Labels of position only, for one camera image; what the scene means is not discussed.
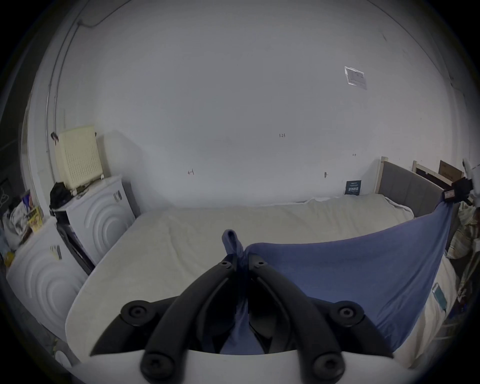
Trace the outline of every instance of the white dryer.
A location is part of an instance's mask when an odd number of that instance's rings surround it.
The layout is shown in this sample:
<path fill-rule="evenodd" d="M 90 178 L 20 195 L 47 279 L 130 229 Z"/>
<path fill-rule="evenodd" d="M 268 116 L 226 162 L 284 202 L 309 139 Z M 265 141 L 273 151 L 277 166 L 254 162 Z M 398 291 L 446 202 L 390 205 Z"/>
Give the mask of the white dryer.
<path fill-rule="evenodd" d="M 66 342 L 65 320 L 87 274 L 61 239 L 56 223 L 50 217 L 17 249 L 7 281 L 38 322 Z"/>
<path fill-rule="evenodd" d="M 96 181 L 85 193 L 55 210 L 55 216 L 62 224 L 68 223 L 72 236 L 94 265 L 135 221 L 121 176 Z"/>

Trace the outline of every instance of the cable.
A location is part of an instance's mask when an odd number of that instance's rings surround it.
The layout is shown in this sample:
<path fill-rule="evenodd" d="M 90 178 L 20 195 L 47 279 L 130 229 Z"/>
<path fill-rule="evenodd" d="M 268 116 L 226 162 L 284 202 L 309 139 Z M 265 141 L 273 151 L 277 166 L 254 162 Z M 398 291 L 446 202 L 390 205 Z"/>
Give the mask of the cable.
<path fill-rule="evenodd" d="M 0 152 L 3 151 L 4 149 L 8 148 L 10 145 L 15 144 L 16 142 L 17 142 L 17 139 L 13 139 L 12 141 L 8 142 L 2 148 L 0 148 Z"/>
<path fill-rule="evenodd" d="M 85 3 L 85 5 L 82 7 L 82 9 L 80 9 L 80 11 L 78 12 L 77 14 L 77 17 L 80 16 L 80 14 L 83 12 L 83 10 L 85 9 L 85 7 L 88 5 L 88 3 L 90 2 L 90 0 L 87 0 L 87 2 Z M 52 161 L 50 159 L 50 148 L 48 147 L 48 138 L 49 138 L 49 134 L 48 134 L 48 101 L 50 99 L 50 90 L 52 88 L 52 81 L 53 81 L 53 75 L 55 73 L 55 68 L 57 67 L 57 62 L 59 60 L 59 57 L 60 57 L 60 52 L 63 48 L 63 45 L 65 44 L 65 41 L 67 40 L 67 36 L 70 34 L 70 31 L 72 30 L 73 26 L 75 25 L 75 20 L 73 21 L 72 25 L 70 25 L 70 28 L 68 29 L 67 33 L 65 34 L 65 37 L 63 38 L 63 41 L 60 45 L 60 49 L 57 53 L 57 57 L 55 58 L 55 62 L 53 63 L 53 69 L 52 69 L 52 75 L 50 76 L 50 81 L 48 83 L 48 91 L 47 91 L 47 102 L 45 104 L 45 136 L 47 138 L 47 157 L 48 157 L 48 164 L 50 165 L 50 174 L 52 176 L 52 180 L 53 180 L 53 183 L 55 183 L 55 176 L 54 176 L 54 173 L 53 173 L 53 166 L 52 166 Z"/>
<path fill-rule="evenodd" d="M 59 71 L 59 78 L 57 80 L 57 89 L 55 90 L 55 100 L 53 102 L 53 132 L 56 134 L 57 133 L 57 96 L 59 94 L 59 87 L 60 87 L 60 77 L 61 73 L 63 71 L 63 65 L 65 64 L 65 59 L 67 58 L 67 52 L 70 48 L 70 45 L 72 45 L 73 38 L 75 37 L 78 29 L 79 29 L 79 24 L 77 24 L 77 27 L 75 28 L 75 31 L 73 32 L 72 38 L 70 39 L 67 49 L 65 50 L 65 55 L 63 56 L 63 60 L 61 62 L 60 66 L 60 71 Z"/>
<path fill-rule="evenodd" d="M 124 5 L 128 4 L 130 1 L 132 0 L 127 0 L 126 2 L 124 2 L 121 6 L 115 8 L 112 12 L 110 12 L 107 16 L 105 16 L 102 20 L 100 20 L 98 23 L 96 24 L 93 24 L 93 25 L 88 25 L 88 24 L 84 24 L 82 20 L 79 20 L 78 21 L 78 25 L 82 26 L 82 27 L 85 27 L 85 28 L 95 28 L 97 25 L 99 24 L 102 24 L 107 18 L 109 18 L 111 15 L 113 15 L 116 11 L 118 11 L 121 7 L 123 7 Z"/>

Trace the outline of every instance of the label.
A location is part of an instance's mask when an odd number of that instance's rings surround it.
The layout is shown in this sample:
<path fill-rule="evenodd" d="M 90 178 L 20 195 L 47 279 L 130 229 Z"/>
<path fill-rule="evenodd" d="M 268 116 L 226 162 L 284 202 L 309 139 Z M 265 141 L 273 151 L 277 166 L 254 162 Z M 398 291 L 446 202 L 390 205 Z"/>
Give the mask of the label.
<path fill-rule="evenodd" d="M 361 180 L 347 181 L 345 195 L 360 195 Z"/>
<path fill-rule="evenodd" d="M 367 89 L 367 83 L 365 82 L 365 74 L 357 71 L 356 69 L 345 67 L 345 76 L 350 85 L 354 85 L 363 89 Z"/>
<path fill-rule="evenodd" d="M 50 250 L 58 260 L 61 260 L 61 251 L 59 245 L 50 245 Z"/>
<path fill-rule="evenodd" d="M 121 201 L 121 193 L 120 191 L 116 191 L 114 194 L 113 194 L 113 198 L 115 199 L 115 202 L 118 203 L 119 201 Z"/>
<path fill-rule="evenodd" d="M 442 292 L 442 289 L 438 285 L 438 283 L 435 283 L 435 285 L 432 288 L 433 295 L 435 296 L 435 299 L 437 300 L 437 303 L 440 305 L 440 308 L 446 312 L 447 310 L 447 299 L 445 298 L 444 293 Z"/>
<path fill-rule="evenodd" d="M 452 197 L 455 197 L 455 190 L 445 191 L 444 195 L 445 199 L 451 199 Z"/>

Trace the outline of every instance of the yellow package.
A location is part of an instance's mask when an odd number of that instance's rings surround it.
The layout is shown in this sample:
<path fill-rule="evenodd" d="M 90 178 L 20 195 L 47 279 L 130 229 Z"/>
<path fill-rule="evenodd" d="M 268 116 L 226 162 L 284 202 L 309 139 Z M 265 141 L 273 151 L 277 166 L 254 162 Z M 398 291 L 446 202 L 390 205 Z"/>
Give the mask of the yellow package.
<path fill-rule="evenodd" d="M 28 214 L 28 225 L 33 232 L 37 232 L 40 228 L 42 228 L 43 221 L 38 207 L 32 209 Z"/>
<path fill-rule="evenodd" d="M 14 257 L 15 257 L 15 254 L 13 252 L 7 252 L 7 254 L 5 255 L 5 259 L 3 260 L 3 262 L 7 267 L 10 267 Z"/>

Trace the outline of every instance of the white mattress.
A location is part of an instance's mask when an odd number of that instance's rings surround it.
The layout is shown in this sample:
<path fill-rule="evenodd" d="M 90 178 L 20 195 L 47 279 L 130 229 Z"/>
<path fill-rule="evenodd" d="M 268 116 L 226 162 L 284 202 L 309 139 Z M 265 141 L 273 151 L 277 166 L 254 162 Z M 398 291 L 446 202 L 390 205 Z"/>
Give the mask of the white mattress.
<path fill-rule="evenodd" d="M 67 341 L 85 361 L 108 324 L 132 300 L 157 301 L 181 294 L 225 257 L 221 236 L 233 229 L 244 247 L 256 242 L 312 243 L 349 239 L 413 218 L 381 195 L 345 195 L 319 202 L 264 207 L 170 209 L 140 216 L 89 276 L 66 321 Z M 455 273 L 444 257 L 436 277 L 449 307 Z M 431 294 L 412 334 L 395 352 L 410 364 L 445 318 Z"/>

